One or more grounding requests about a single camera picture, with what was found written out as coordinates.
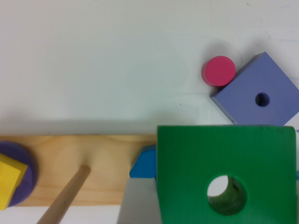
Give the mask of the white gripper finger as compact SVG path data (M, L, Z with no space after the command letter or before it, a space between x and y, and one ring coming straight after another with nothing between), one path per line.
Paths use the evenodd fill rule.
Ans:
M154 178L129 178L117 224L162 224Z

